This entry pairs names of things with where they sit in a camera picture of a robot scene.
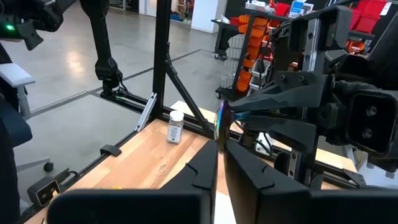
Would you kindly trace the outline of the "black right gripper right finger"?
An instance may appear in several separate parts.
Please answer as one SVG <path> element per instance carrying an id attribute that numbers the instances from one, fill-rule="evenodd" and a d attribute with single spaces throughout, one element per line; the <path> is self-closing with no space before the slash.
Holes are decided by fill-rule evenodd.
<path id="1" fill-rule="evenodd" d="M 398 224 L 398 190 L 312 190 L 234 141 L 224 166 L 237 224 Z"/>

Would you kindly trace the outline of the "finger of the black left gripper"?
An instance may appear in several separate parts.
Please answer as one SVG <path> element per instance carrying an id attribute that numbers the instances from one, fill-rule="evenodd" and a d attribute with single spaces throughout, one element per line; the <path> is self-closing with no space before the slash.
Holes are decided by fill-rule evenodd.
<path id="1" fill-rule="evenodd" d="M 254 137 L 261 132 L 276 133 L 276 140 L 300 152 L 314 152 L 317 149 L 317 126 L 302 120 L 268 116 L 249 116 L 244 120 L 243 133 L 239 143 L 251 147 Z"/>
<path id="2" fill-rule="evenodd" d="M 319 108 L 328 103 L 326 75 L 277 72 L 271 85 L 229 104 L 234 113 L 268 113 L 288 108 Z"/>

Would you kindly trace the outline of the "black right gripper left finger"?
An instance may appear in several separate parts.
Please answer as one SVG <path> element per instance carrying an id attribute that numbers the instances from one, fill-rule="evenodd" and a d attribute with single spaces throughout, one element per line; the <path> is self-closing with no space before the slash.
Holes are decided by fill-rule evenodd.
<path id="1" fill-rule="evenodd" d="M 214 224 L 218 150 L 208 141 L 159 189 L 76 189 L 50 204 L 47 224 Z"/>

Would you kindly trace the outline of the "shelf with storage bins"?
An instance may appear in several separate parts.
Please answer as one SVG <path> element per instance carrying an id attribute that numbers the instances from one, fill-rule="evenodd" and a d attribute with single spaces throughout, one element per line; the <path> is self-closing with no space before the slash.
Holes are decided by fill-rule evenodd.
<path id="1" fill-rule="evenodd" d="M 229 47 L 224 51 L 224 61 L 229 71 L 221 78 L 221 85 L 215 90 L 218 99 L 237 100 L 258 89 L 266 80 L 268 66 L 264 65 L 264 57 L 269 62 L 272 54 L 262 51 L 270 48 L 272 25 L 279 25 L 289 18 L 274 13 L 244 8 L 245 14 L 238 16 L 239 25 L 224 23 L 220 19 L 213 19 L 220 29 L 238 32 L 228 40 Z"/>

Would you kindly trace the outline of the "black table edge clip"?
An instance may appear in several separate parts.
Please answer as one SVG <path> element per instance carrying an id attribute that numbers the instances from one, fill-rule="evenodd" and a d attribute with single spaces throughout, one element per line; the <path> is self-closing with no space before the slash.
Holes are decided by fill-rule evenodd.
<path id="1" fill-rule="evenodd" d="M 113 157 L 118 157 L 122 151 L 120 148 L 113 146 L 113 145 L 105 145 L 100 149 L 100 154 L 101 155 L 107 155 L 107 156 L 113 156 Z"/>

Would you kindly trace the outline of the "white lid spice jar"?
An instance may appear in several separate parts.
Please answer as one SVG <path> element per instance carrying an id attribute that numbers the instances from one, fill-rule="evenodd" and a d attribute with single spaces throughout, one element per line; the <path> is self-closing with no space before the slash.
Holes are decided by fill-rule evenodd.
<path id="1" fill-rule="evenodd" d="M 179 144 L 184 123 L 184 113 L 178 110 L 171 111 L 169 114 L 169 124 L 167 130 L 167 141 Z"/>

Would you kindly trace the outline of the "person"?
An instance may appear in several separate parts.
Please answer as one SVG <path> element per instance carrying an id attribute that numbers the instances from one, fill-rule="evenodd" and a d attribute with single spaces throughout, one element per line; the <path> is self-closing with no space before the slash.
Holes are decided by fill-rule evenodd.
<path id="1" fill-rule="evenodd" d="M 21 215 L 14 157 L 20 134 L 13 119 L 22 123 L 17 89 L 0 77 L 0 224 L 16 224 Z"/>

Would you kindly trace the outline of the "silver aluminium bracket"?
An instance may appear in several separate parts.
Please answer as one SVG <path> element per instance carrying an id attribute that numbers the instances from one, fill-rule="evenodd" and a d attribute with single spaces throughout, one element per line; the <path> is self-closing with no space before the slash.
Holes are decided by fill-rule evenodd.
<path id="1" fill-rule="evenodd" d="M 157 94 L 152 93 L 134 129 L 136 132 L 140 132 L 142 129 L 144 129 L 146 122 L 148 121 L 149 116 L 152 113 L 156 100 L 157 100 Z"/>

